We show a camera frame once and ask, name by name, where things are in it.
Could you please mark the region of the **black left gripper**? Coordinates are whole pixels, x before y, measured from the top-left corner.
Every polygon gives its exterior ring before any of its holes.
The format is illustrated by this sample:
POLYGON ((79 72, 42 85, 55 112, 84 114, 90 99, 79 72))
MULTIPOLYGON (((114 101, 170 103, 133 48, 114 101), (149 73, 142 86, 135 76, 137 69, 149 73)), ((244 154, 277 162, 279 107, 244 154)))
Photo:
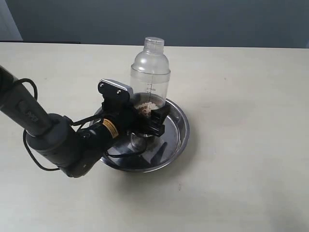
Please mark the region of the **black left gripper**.
POLYGON ((105 119, 111 120, 120 132, 132 132, 140 136, 160 137, 165 133, 164 121, 169 114, 169 106, 152 110, 150 117, 140 115, 138 106, 141 104, 141 94, 130 95, 129 102, 104 100, 102 110, 105 119))

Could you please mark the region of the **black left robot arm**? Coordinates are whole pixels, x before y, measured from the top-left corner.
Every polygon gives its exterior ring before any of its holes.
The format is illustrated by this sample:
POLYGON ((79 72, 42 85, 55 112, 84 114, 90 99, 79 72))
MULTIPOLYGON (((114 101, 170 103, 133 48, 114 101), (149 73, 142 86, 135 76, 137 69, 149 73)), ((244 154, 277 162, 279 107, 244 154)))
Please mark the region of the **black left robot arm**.
POLYGON ((160 137, 170 107, 164 105, 143 115, 135 106, 141 98, 130 86, 102 79, 98 91, 102 109, 93 116, 72 121, 47 113, 38 103, 38 91, 30 93, 24 83, 5 68, 0 70, 0 110, 24 129, 26 150, 35 150, 68 177, 84 176, 102 155, 127 133, 160 137))

